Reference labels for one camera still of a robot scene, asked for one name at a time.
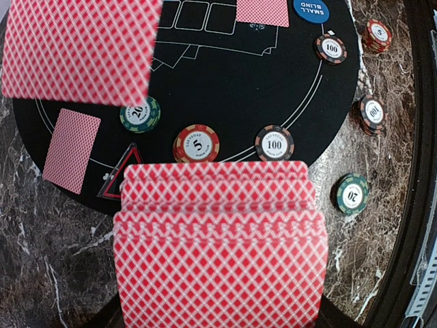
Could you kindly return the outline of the red 5 chip stack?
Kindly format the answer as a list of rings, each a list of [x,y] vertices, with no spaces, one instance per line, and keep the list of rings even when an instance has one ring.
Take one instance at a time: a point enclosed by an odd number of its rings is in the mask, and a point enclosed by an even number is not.
[[[374,53],[387,51],[392,42],[392,33],[380,20],[369,19],[362,33],[363,44]]]

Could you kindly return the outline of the blue small blind button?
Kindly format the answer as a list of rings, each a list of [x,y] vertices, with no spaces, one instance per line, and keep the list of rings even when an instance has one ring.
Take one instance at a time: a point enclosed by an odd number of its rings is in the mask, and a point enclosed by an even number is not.
[[[297,15],[310,23],[322,24],[330,17],[327,5],[320,0],[294,0],[293,6]]]

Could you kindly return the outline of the round black poker mat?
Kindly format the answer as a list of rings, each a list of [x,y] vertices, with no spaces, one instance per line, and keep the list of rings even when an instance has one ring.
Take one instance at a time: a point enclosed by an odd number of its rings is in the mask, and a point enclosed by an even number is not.
[[[157,35],[149,94],[160,105],[158,124],[141,134],[126,130],[119,109],[46,100],[13,100],[18,131],[33,162],[43,168],[59,111],[101,119],[80,194],[68,197],[112,215],[119,200],[97,197],[127,147],[135,142],[147,163],[173,160],[177,134],[205,124],[218,135],[220,161],[254,161],[256,134],[285,127],[293,159],[312,164],[345,120],[358,79],[358,40],[345,1],[323,1],[322,24],[305,21],[288,2],[289,27],[239,23],[234,1],[166,1]],[[329,33],[348,56],[331,65],[315,53],[315,39]]]

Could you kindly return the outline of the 100 chips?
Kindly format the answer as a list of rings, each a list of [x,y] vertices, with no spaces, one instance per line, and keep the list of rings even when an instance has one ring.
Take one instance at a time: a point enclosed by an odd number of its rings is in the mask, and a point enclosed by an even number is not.
[[[348,56],[342,40],[329,33],[318,36],[315,39],[314,47],[317,56],[331,65],[342,64]]]

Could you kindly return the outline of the red back card deck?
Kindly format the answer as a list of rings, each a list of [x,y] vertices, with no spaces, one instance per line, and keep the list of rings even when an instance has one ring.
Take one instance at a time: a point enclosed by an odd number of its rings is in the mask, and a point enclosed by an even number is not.
[[[113,218],[127,327],[313,327],[328,237],[302,161],[130,165]]]

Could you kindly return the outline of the green chips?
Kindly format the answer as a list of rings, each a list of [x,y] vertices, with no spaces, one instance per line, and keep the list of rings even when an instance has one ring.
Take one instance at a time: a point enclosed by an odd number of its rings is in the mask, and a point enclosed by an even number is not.
[[[148,96],[141,106],[122,107],[119,111],[120,122],[133,133],[151,131],[160,119],[160,105],[155,98]]]

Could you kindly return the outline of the black orange 100 chip stack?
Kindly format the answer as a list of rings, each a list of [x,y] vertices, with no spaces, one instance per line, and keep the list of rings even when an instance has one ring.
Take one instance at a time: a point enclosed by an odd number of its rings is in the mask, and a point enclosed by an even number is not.
[[[381,135],[386,127],[387,112],[381,101],[373,95],[363,96],[358,101],[359,123],[370,136]]]

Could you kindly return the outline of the green chip stack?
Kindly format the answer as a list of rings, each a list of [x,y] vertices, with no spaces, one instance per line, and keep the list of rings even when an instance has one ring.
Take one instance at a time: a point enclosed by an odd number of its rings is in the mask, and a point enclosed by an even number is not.
[[[364,176],[349,173],[340,179],[335,191],[338,209],[345,215],[361,213],[368,202],[369,185]]]

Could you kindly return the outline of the red 5 chips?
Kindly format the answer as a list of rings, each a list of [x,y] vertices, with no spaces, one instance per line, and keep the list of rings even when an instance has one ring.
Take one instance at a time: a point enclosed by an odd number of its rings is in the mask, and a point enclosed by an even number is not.
[[[178,163],[212,162],[219,154],[219,136],[209,126],[193,124],[180,131],[172,150]]]

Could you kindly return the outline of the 100 chips mat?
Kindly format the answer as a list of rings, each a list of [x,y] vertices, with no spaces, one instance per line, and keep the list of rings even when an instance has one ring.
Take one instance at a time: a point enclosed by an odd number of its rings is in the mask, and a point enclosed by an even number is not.
[[[255,150],[263,161],[286,161],[294,153],[294,139],[286,128],[268,125],[258,132]]]

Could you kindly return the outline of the triangular all in marker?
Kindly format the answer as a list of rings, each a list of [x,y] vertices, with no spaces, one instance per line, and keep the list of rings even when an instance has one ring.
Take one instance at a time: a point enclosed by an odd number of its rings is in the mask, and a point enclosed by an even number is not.
[[[103,186],[100,188],[97,197],[108,200],[120,200],[120,185],[124,180],[124,170],[129,165],[141,164],[142,162],[143,158],[139,152],[137,144],[132,142],[117,162],[115,168],[108,175]]]

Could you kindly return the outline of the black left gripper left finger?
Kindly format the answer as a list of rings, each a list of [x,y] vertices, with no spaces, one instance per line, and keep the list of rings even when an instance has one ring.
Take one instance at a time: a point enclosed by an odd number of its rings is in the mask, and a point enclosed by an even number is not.
[[[119,327],[119,300],[108,302],[99,313],[85,323],[85,327]]]

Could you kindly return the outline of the dealt card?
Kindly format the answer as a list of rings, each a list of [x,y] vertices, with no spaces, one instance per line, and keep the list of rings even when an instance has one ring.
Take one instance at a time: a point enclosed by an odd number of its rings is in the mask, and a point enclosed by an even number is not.
[[[80,194],[101,119],[61,109],[48,148],[43,179]]]
[[[237,0],[236,20],[242,23],[289,27],[287,0]]]

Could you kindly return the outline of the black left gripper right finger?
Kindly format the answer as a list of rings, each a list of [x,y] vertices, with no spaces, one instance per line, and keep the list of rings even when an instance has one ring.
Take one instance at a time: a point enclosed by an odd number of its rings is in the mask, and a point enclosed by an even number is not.
[[[317,328],[363,328],[363,326],[344,314],[323,295],[318,313]]]

